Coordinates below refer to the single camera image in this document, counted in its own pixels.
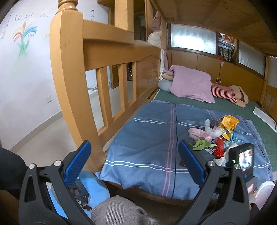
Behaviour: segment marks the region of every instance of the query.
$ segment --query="bedpost finial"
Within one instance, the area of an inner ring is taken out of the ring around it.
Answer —
[[[67,9],[77,10],[78,0],[58,0],[59,12]]]

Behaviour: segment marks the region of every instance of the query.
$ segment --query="pink pillow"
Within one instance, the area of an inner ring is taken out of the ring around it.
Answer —
[[[169,71],[174,73],[173,82],[169,88],[172,94],[177,97],[214,103],[209,74],[183,66],[171,66]]]

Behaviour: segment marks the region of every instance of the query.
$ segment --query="gold candy wrapper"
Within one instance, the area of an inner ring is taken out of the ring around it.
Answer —
[[[221,124],[218,126],[222,130],[222,136],[230,141],[231,133],[236,128],[239,120],[233,116],[225,115],[220,119]]]

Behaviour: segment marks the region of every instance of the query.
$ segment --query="metal screw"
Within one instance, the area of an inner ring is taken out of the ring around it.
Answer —
[[[208,165],[211,167],[214,167],[216,165],[216,163],[214,161],[208,161]]]
[[[34,169],[35,168],[35,164],[34,163],[31,163],[30,165],[29,165],[29,169]]]
[[[234,167],[235,167],[236,170],[240,169],[240,165],[239,164],[235,164]]]
[[[61,160],[56,160],[54,162],[54,165],[57,166],[57,167],[60,166],[61,165]]]

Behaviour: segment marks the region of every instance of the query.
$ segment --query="electrical outlet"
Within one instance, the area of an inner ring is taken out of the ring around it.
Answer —
[[[49,103],[52,101],[51,95],[46,98],[46,102]]]

